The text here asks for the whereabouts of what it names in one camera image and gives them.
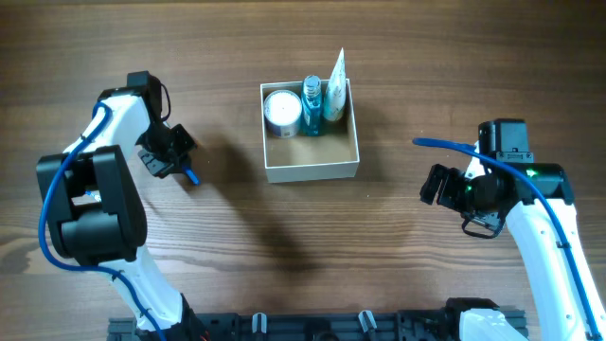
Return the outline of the blue disposable razor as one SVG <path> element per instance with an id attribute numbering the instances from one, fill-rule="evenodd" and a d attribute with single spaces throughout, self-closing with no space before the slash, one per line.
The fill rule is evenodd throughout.
<path id="1" fill-rule="evenodd" d="M 184 175 L 191 181 L 194 186 L 200 185 L 200 179 L 190 166 L 183 166 L 182 171 Z"/>

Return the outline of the cotton swab tub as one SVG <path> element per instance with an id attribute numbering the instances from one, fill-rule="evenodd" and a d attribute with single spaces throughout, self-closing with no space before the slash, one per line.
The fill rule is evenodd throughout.
<path id="1" fill-rule="evenodd" d="M 263 102 L 263 115 L 267 130 L 279 138 L 298 135 L 302 103 L 300 97 L 290 90 L 276 90 Z"/>

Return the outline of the blue mouthwash bottle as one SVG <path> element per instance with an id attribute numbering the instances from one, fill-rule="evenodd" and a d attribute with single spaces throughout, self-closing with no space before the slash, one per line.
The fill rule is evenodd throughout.
<path id="1" fill-rule="evenodd" d="M 318 76 L 309 75 L 303 80 L 301 101 L 303 107 L 302 125 L 307 136 L 320 135 L 323 97 L 321 80 Z"/>

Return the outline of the white lotion tube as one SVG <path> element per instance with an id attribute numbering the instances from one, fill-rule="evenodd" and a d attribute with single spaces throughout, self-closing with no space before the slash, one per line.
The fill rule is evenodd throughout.
<path id="1" fill-rule="evenodd" d="M 346 85 L 345 56 L 344 49 L 341 49 L 324 96 L 323 117 L 328 122 L 336 122 L 344 114 L 347 96 Z"/>

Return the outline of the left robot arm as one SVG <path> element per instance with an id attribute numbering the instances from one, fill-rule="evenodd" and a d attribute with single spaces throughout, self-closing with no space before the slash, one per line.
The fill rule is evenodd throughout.
<path id="1" fill-rule="evenodd" d="M 170 113 L 166 85 L 148 71 L 104 90 L 78 139 L 36 165 L 38 240 L 54 266 L 105 277 L 132 310 L 139 339 L 207 340 L 207 327 L 146 245 L 148 219 L 127 165 L 137 153 L 156 178 L 183 174 L 200 183 L 189 155 L 196 143 L 182 125 L 168 125 Z"/>

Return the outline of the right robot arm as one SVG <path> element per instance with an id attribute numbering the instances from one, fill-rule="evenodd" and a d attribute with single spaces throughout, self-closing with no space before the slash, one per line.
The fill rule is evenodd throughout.
<path id="1" fill-rule="evenodd" d="M 543 339 L 604 339 L 605 309 L 579 239 L 575 195 L 562 166 L 535 161 L 526 123 L 483 122 L 472 145 L 424 137 L 413 142 L 471 157 L 466 170 L 435 164 L 420 199 L 485 228 L 486 240 L 509 231 L 525 265 Z"/>

